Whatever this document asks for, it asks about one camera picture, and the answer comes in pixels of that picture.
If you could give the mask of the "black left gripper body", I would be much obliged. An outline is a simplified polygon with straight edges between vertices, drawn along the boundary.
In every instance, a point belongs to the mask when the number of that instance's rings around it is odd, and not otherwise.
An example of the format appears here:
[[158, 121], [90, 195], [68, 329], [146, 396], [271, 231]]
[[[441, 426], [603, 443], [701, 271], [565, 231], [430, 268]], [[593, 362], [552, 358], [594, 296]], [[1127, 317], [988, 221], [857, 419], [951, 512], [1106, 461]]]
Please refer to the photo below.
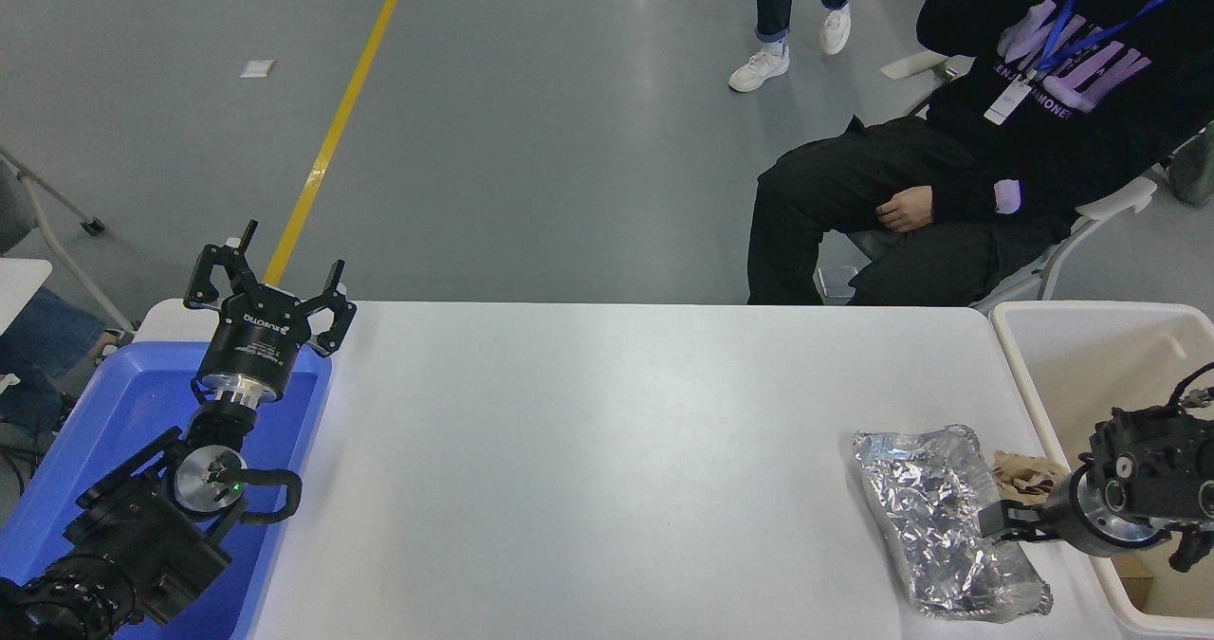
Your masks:
[[278, 287], [234, 291], [217, 304], [215, 287], [195, 290], [195, 307], [215, 310], [219, 325], [195, 372], [195, 401], [277, 402], [285, 393], [297, 353], [312, 336], [320, 299], [301, 302]]

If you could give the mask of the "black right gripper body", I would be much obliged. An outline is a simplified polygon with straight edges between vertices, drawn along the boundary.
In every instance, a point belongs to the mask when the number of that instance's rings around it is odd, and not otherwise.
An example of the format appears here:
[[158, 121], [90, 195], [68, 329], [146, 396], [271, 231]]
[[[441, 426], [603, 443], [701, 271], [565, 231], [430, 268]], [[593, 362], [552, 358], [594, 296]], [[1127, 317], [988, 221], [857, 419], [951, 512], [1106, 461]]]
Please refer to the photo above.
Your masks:
[[1044, 529], [1080, 551], [1085, 551], [1087, 515], [1078, 502], [1078, 489], [1085, 472], [1084, 468], [1080, 468], [1054, 485], [1045, 505], [1040, 508], [1040, 523]]

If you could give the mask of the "person's left hand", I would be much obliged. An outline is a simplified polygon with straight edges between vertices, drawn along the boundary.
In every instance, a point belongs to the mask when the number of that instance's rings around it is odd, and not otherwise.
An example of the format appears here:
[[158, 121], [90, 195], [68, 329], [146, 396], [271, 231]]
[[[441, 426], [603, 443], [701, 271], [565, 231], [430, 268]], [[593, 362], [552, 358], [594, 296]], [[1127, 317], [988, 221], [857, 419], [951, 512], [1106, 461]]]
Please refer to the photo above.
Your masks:
[[935, 191], [915, 186], [892, 196], [875, 209], [877, 221], [890, 232], [904, 234], [935, 222]]

